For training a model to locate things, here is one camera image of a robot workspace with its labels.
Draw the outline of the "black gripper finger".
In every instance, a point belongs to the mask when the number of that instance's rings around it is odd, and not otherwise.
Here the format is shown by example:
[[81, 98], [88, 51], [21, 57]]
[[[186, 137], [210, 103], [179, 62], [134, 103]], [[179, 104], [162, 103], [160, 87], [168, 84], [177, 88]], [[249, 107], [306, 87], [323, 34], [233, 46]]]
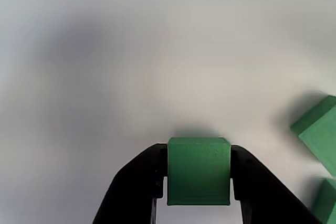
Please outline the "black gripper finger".
[[167, 176], [167, 144], [154, 144], [114, 176], [93, 223], [156, 223]]
[[318, 223], [262, 162], [238, 145], [231, 147], [230, 176], [243, 223]]

